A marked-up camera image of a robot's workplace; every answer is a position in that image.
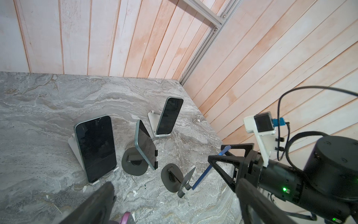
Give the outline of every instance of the phone stand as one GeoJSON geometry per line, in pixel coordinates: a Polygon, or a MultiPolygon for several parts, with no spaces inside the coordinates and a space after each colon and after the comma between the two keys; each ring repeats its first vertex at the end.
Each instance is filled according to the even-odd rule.
{"type": "Polygon", "coordinates": [[[133,176],[141,176],[148,169],[148,163],[135,147],[127,149],[122,157],[124,172],[133,176]]]}
{"type": "Polygon", "coordinates": [[[154,110],[151,110],[149,113],[148,113],[148,118],[149,118],[149,123],[150,123],[150,126],[152,127],[152,130],[153,130],[153,134],[155,137],[166,137],[166,136],[169,136],[170,134],[156,134],[156,130],[157,130],[157,127],[159,125],[159,119],[160,119],[160,113],[159,112],[155,112],[154,110]]]}
{"type": "MultiPolygon", "coordinates": [[[[71,149],[72,149],[74,155],[76,156],[76,158],[77,158],[79,164],[81,165],[83,171],[85,171],[85,170],[84,170],[84,166],[83,166],[83,160],[82,160],[82,158],[81,158],[81,154],[79,153],[78,144],[77,144],[77,141],[75,140],[75,138],[76,138],[75,135],[72,134],[71,137],[68,139],[67,142],[68,142],[69,146],[71,147],[71,149]]],[[[93,183],[90,183],[90,184],[93,186],[93,185],[95,185],[96,183],[98,183],[99,181],[100,181],[100,180],[97,180],[97,181],[95,181],[95,182],[93,182],[93,183]]]]}
{"type": "Polygon", "coordinates": [[[182,198],[185,195],[183,188],[185,187],[186,190],[192,188],[189,181],[194,171],[195,167],[183,177],[183,173],[179,167],[174,163],[169,163],[161,170],[161,180],[168,191],[173,193],[178,192],[178,197],[182,198]]]}

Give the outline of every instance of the black cable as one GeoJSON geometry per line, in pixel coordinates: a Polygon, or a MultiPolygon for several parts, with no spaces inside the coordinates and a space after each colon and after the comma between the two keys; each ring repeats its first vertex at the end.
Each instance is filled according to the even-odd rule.
{"type": "Polygon", "coordinates": [[[301,132],[301,133],[298,133],[297,135],[293,136],[287,143],[286,143],[286,146],[285,146],[285,149],[284,149],[284,152],[286,154],[286,159],[287,159],[287,162],[289,162],[289,164],[295,168],[296,170],[298,171],[301,171],[301,169],[297,168],[297,166],[295,166],[292,161],[290,160],[290,156],[289,156],[289,149],[291,147],[291,145],[298,139],[300,138],[305,138],[305,137],[308,137],[308,136],[315,136],[315,135],[321,135],[323,137],[325,136],[328,136],[326,133],[324,132],[317,132],[317,131],[310,131],[310,132],[301,132]]]}
{"type": "MultiPolygon", "coordinates": [[[[270,199],[271,199],[271,202],[275,204],[275,201],[272,199],[272,194],[270,195],[270,199]]],[[[291,217],[296,217],[296,218],[300,218],[300,219],[306,219],[306,220],[310,220],[310,221],[317,221],[317,216],[313,213],[311,213],[311,216],[309,215],[303,215],[303,214],[299,214],[299,213],[292,213],[292,212],[288,212],[288,211],[284,211],[284,210],[281,210],[283,211],[286,215],[289,215],[291,217]]]]}
{"type": "MultiPolygon", "coordinates": [[[[287,125],[287,131],[288,131],[287,141],[286,141],[286,144],[287,144],[287,142],[289,142],[289,140],[290,140],[291,128],[290,128],[290,123],[289,123],[289,122],[286,122],[286,125],[287,125]]],[[[278,161],[281,161],[282,158],[284,157],[284,154],[285,154],[285,150],[282,152],[282,155],[281,155],[281,157],[280,157],[280,156],[279,156],[279,150],[277,150],[277,160],[278,160],[278,161]]]]}
{"type": "MultiPolygon", "coordinates": [[[[278,128],[278,135],[279,135],[278,139],[279,140],[281,137],[280,136],[280,134],[281,134],[280,133],[280,104],[281,104],[281,100],[285,95],[289,94],[290,92],[293,92],[295,90],[302,90],[302,89],[326,89],[326,90],[343,92],[343,93],[358,97],[358,93],[356,93],[356,92],[352,92],[352,91],[344,90],[344,89],[340,89],[340,88],[335,88],[335,87],[329,87],[329,86],[303,86],[303,87],[294,88],[294,89],[291,89],[291,90],[285,92],[284,94],[282,94],[282,96],[280,96],[279,103],[277,105],[277,119],[278,119],[278,121],[277,121],[278,127],[277,128],[278,128]]],[[[280,148],[280,141],[277,142],[277,149],[279,149],[279,148],[280,148]]]]}

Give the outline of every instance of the marble table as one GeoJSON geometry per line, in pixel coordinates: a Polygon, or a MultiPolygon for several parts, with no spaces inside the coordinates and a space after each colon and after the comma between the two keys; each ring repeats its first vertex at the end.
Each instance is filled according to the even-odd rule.
{"type": "Polygon", "coordinates": [[[117,196],[112,220],[130,211],[136,223],[235,223],[238,199],[214,169],[181,199],[160,178],[168,163],[184,174],[196,167],[193,185],[221,143],[176,80],[0,72],[0,223],[59,223],[106,181],[117,196]],[[152,136],[159,167],[130,176],[121,159],[134,146],[135,122],[151,133],[147,113],[167,96],[184,104],[171,136],[152,136]],[[91,186],[67,140],[74,124],[103,114],[112,119],[119,169],[91,186]]]}

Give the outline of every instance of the pink object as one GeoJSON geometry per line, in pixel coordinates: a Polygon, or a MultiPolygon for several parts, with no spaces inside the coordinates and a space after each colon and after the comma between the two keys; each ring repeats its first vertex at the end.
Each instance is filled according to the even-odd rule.
{"type": "Polygon", "coordinates": [[[131,213],[129,211],[125,212],[119,224],[127,224],[130,215],[131,213]]]}

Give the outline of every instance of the smartphone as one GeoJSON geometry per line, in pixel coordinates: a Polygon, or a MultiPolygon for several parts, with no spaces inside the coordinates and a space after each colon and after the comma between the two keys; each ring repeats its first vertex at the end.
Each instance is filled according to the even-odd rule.
{"type": "Polygon", "coordinates": [[[109,116],[95,118],[74,126],[84,170],[90,183],[117,166],[112,122],[109,116]]]}
{"type": "Polygon", "coordinates": [[[155,134],[170,134],[172,132],[183,102],[182,98],[168,97],[166,99],[155,134]]]}
{"type": "Polygon", "coordinates": [[[134,145],[150,168],[156,170],[158,168],[158,162],[156,161],[158,150],[141,120],[136,123],[134,145]]]}

